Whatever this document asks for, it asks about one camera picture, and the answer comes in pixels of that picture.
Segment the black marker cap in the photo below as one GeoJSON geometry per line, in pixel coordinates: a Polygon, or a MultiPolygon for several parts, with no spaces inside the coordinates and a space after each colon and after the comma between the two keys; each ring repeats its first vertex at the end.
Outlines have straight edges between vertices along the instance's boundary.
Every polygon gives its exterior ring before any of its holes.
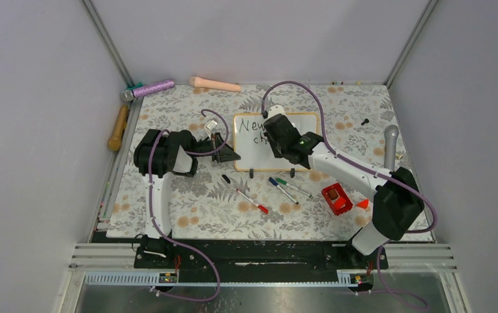
{"type": "Polygon", "coordinates": [[[222,178],[224,179],[224,181],[225,181],[226,183],[228,183],[228,184],[230,184],[230,183],[231,183],[231,180],[230,180],[230,178],[229,178],[227,175],[222,175],[222,178]]]}

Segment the yellow framed whiteboard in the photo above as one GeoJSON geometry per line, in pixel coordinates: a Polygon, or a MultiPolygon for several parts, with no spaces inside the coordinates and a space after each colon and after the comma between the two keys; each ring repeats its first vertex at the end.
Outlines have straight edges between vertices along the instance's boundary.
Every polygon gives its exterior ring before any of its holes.
{"type": "Polygon", "coordinates": [[[265,136],[264,119],[259,113],[240,113],[233,118],[233,148],[241,157],[234,162],[238,171],[304,171],[285,158],[276,158],[265,136]]]}

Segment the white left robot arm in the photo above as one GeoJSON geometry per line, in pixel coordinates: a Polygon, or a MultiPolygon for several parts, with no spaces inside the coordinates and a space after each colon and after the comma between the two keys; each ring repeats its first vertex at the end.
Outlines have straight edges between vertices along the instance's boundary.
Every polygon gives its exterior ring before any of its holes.
{"type": "Polygon", "coordinates": [[[134,150],[133,161],[146,191],[147,237],[159,239],[170,235],[171,182],[176,176],[195,176],[197,157],[205,156],[210,156],[217,163],[241,159],[218,132],[201,140],[197,140],[188,130],[168,133],[166,130],[150,129],[145,133],[134,150]]]}

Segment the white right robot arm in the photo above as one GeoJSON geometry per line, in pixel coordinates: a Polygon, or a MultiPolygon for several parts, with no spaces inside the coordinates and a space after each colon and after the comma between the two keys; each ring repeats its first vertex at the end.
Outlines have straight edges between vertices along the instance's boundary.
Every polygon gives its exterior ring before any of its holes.
{"type": "Polygon", "coordinates": [[[325,139],[313,132],[301,134],[284,114],[263,123],[265,135],[276,158],[308,170],[326,173],[349,185],[372,201],[373,215],[349,240],[347,262],[362,269],[372,252],[387,241],[398,241],[424,210],[413,174],[406,168],[378,168],[345,153],[336,153],[325,139]]]}

